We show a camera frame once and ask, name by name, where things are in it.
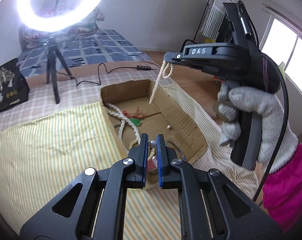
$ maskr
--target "knit glove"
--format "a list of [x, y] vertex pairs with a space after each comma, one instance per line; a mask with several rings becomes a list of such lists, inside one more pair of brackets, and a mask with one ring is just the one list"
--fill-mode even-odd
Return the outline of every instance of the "knit glove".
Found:
[[[223, 116], [220, 146], [228, 145], [241, 135], [237, 122], [238, 109], [245, 112], [256, 112], [262, 116], [262, 142], [257, 161], [266, 169], [274, 151], [283, 123], [284, 110], [275, 95], [251, 87], [238, 87], [232, 90], [223, 83], [218, 93], [220, 102], [218, 114]], [[270, 173], [283, 167], [294, 155], [297, 137], [287, 125], [285, 135], [276, 155]]]

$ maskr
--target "window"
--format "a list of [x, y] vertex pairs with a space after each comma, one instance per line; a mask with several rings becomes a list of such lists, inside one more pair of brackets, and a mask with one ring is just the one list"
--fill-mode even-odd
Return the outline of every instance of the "window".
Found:
[[285, 63], [287, 77], [302, 94], [302, 36], [288, 26], [271, 15], [260, 49], [276, 64]]

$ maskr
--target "blue checkered bedsheet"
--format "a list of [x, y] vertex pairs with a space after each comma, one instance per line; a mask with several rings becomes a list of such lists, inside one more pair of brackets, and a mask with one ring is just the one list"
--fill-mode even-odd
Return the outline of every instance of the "blue checkered bedsheet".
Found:
[[[59, 42], [58, 48], [69, 67], [115, 61], [151, 61], [132, 43], [115, 30], [102, 30], [94, 35], [71, 41]], [[18, 57], [21, 74], [31, 78], [47, 71], [47, 54], [44, 46], [28, 49]], [[56, 69], [63, 66], [56, 60]]]

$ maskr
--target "brown cardboard box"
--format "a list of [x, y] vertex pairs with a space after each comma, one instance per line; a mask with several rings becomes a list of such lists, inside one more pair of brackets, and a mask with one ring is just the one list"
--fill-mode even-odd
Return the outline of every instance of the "brown cardboard box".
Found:
[[[168, 146], [176, 150], [178, 158], [187, 160], [191, 164], [194, 163], [207, 150], [207, 143], [202, 132], [194, 120], [161, 87], [158, 87], [153, 103], [149, 105], [153, 87], [154, 82], [150, 80], [110, 85], [102, 88], [101, 98], [104, 104], [114, 104], [127, 113], [134, 114], [139, 107], [140, 113], [146, 113], [138, 127], [140, 134], [147, 133], [149, 140], [156, 140], [158, 134], [163, 134], [165, 140], [171, 142]], [[115, 132], [118, 133], [120, 119], [113, 116], [109, 116], [109, 119]], [[126, 148], [129, 148], [135, 139], [132, 128], [126, 125], [123, 130], [123, 142]], [[148, 181], [156, 182], [157, 176], [151, 178], [148, 175]]]

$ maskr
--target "pillow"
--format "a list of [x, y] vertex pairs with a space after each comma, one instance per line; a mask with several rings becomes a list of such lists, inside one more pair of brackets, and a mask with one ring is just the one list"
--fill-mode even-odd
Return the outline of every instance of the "pillow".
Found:
[[[55, 16], [65, 15], [73, 11], [77, 6], [76, 4], [59, 6], [56, 9]], [[43, 18], [53, 17], [53, 15], [54, 9], [39, 14], [39, 16]], [[104, 15], [100, 9], [96, 7], [87, 17], [78, 23], [53, 33], [37, 31], [25, 25], [23, 28], [23, 38], [28, 42], [27, 49], [43, 45], [51, 36], [55, 36], [57, 42], [82, 39], [99, 31], [99, 23], [102, 21], [104, 21]]]

